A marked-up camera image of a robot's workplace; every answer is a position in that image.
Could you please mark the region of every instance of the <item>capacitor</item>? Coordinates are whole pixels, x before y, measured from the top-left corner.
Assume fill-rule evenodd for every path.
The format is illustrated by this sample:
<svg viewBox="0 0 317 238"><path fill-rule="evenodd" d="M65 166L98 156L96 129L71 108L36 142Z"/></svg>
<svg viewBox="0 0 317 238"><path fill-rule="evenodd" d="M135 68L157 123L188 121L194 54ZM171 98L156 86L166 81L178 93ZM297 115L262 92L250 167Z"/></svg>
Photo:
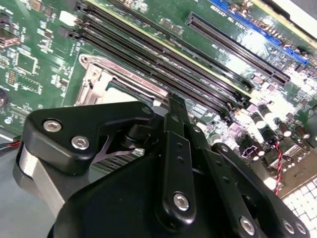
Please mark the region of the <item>capacitor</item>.
<svg viewBox="0 0 317 238"><path fill-rule="evenodd" d="M303 139L309 139L310 138L310 134L302 127L302 126L297 126L295 128L296 133Z"/></svg>
<svg viewBox="0 0 317 238"><path fill-rule="evenodd" d="M256 154L262 157L265 154L263 147L258 142L255 142L254 145L257 147L255 150Z"/></svg>
<svg viewBox="0 0 317 238"><path fill-rule="evenodd" d="M266 126L266 122L262 119L262 117L258 113L254 113L252 115L252 120L254 121L257 129L262 129Z"/></svg>
<svg viewBox="0 0 317 238"><path fill-rule="evenodd" d="M250 154L250 157L252 158L252 160L253 161L257 161L257 160L259 160L259 156L258 156L258 154L255 152L255 151L253 151L251 154Z"/></svg>
<svg viewBox="0 0 317 238"><path fill-rule="evenodd" d="M273 120L274 119L273 113L270 111L270 109L267 108L267 106L265 106L265 105L261 106L259 108L259 111L265 120Z"/></svg>
<svg viewBox="0 0 317 238"><path fill-rule="evenodd" d="M278 128L282 131L284 137L290 137L292 135L292 131L287 127L285 123L280 123Z"/></svg>
<svg viewBox="0 0 317 238"><path fill-rule="evenodd" d="M272 131L269 127L266 127L263 130L261 130L261 135L262 135L264 141L268 145L273 146L276 144L278 137L276 136L274 131Z"/></svg>
<svg viewBox="0 0 317 238"><path fill-rule="evenodd" d="M211 139L212 145L214 145L214 144L216 144L216 143L221 143L221 142L222 142L221 136L220 136L219 134L213 134L213 135L211 135L210 139Z"/></svg>

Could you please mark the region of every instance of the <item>electrolytic capacitor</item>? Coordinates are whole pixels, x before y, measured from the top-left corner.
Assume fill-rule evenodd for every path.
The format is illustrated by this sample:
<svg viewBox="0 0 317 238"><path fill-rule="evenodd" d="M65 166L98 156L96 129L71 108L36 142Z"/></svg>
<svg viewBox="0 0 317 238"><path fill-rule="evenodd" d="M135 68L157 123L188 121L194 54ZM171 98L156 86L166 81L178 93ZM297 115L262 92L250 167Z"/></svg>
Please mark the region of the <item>electrolytic capacitor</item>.
<svg viewBox="0 0 317 238"><path fill-rule="evenodd" d="M262 146L260 145L260 143L258 142L254 142L254 145L257 147L255 152L258 156L263 156L265 154L264 149L262 148Z"/></svg>
<svg viewBox="0 0 317 238"><path fill-rule="evenodd" d="M252 115L252 120L254 121L257 129L262 129L266 126L266 122L263 120L263 118L258 113L254 113Z"/></svg>
<svg viewBox="0 0 317 238"><path fill-rule="evenodd" d="M251 154L250 154L250 157L252 158L253 161L257 161L259 160L259 156L258 154L256 153L256 151L253 151Z"/></svg>
<svg viewBox="0 0 317 238"><path fill-rule="evenodd" d="M285 137L290 137L292 135L292 131L287 127L285 123L280 123L278 128L282 131Z"/></svg>
<svg viewBox="0 0 317 238"><path fill-rule="evenodd" d="M213 134L213 135L211 135L210 139L211 139L212 145L214 145L214 144L216 144L216 143L221 143L221 142L222 142L221 136L220 136L219 134Z"/></svg>
<svg viewBox="0 0 317 238"><path fill-rule="evenodd" d="M296 133L303 139L309 139L310 138L310 134L302 127L302 126L297 126L295 128Z"/></svg>
<svg viewBox="0 0 317 238"><path fill-rule="evenodd" d="M273 120L274 119L273 113L267 108L267 106L260 107L259 111L265 120Z"/></svg>

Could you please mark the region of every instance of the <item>cable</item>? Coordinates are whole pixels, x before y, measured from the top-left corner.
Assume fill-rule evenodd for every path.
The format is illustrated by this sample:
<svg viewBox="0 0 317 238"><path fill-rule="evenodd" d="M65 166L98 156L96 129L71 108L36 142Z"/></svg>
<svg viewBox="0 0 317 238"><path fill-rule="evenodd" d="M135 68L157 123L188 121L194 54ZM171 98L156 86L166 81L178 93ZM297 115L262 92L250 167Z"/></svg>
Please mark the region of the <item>cable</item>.
<svg viewBox="0 0 317 238"><path fill-rule="evenodd" d="M277 176L276 176L276 185L275 185L275 190L274 193L275 195L278 195L278 185L279 182L282 179L282 158L283 158L283 152L281 151L279 147L279 142L275 144L275 148L278 152L278 165L277 165Z"/></svg>

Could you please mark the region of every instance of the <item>hole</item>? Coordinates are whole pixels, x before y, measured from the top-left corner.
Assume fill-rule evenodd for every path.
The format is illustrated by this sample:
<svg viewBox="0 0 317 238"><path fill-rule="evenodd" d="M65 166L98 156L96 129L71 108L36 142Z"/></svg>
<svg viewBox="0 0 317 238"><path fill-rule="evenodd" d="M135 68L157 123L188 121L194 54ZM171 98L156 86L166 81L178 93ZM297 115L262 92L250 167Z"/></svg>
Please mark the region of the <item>hole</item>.
<svg viewBox="0 0 317 238"><path fill-rule="evenodd" d="M182 164L184 163L184 159L183 159L182 157L178 156L177 159L178 159L178 161L181 162Z"/></svg>
<svg viewBox="0 0 317 238"><path fill-rule="evenodd" d="M224 181L226 184L229 184L229 183L230 183L230 181L229 181L229 179L228 179L227 177L222 177L222 179L223 179L223 181Z"/></svg>
<svg viewBox="0 0 317 238"><path fill-rule="evenodd" d="M241 195L253 219L257 218L258 208L251 197L246 194Z"/></svg>
<svg viewBox="0 0 317 238"><path fill-rule="evenodd" d="M178 149L183 149L183 144L177 143L177 148L178 148Z"/></svg>

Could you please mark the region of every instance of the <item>silver screw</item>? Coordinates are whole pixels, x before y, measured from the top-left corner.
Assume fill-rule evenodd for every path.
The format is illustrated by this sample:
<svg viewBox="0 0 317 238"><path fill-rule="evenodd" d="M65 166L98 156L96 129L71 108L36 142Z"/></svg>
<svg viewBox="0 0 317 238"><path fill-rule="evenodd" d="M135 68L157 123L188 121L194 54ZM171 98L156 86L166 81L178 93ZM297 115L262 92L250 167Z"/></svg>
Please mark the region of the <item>silver screw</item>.
<svg viewBox="0 0 317 238"><path fill-rule="evenodd" d="M179 122L177 116L172 116L173 120L176 121L176 122Z"/></svg>
<svg viewBox="0 0 317 238"><path fill-rule="evenodd" d="M56 120L47 120L43 123L43 127L48 132L59 132L61 130L61 124Z"/></svg>
<svg viewBox="0 0 317 238"><path fill-rule="evenodd" d="M71 139L71 144L75 149L86 150L89 147L89 140L84 136L78 135Z"/></svg>
<svg viewBox="0 0 317 238"><path fill-rule="evenodd" d="M289 224L288 221L286 221L286 220L283 219L283 220L282 220L282 223L283 223L285 229L286 229L290 234L294 234L294 233L295 233L294 228L291 226L291 224Z"/></svg>
<svg viewBox="0 0 317 238"><path fill-rule="evenodd" d="M252 223L246 217L242 216L240 218L240 224L242 228L246 231L246 233L248 233L251 236L254 236L256 230L254 229Z"/></svg>
<svg viewBox="0 0 317 238"><path fill-rule="evenodd" d="M197 133L201 132L199 127L197 127L197 126L194 126L194 131L197 132Z"/></svg>
<svg viewBox="0 0 317 238"><path fill-rule="evenodd" d="M151 111L149 108L143 107L142 111L144 111L146 114L151 114Z"/></svg>
<svg viewBox="0 0 317 238"><path fill-rule="evenodd" d="M181 194L181 193L176 193L174 195L174 204L176 205L176 207L185 212L189 209L189 202L187 200L187 198Z"/></svg>
<svg viewBox="0 0 317 238"><path fill-rule="evenodd" d="M304 235L306 235L306 230L305 230L305 228L303 227L302 224L300 224L299 222L295 222L295 225L296 225L297 229L298 229L301 233L303 233Z"/></svg>
<svg viewBox="0 0 317 238"><path fill-rule="evenodd" d="M228 152L228 148L226 146L222 145L221 148L224 152Z"/></svg>

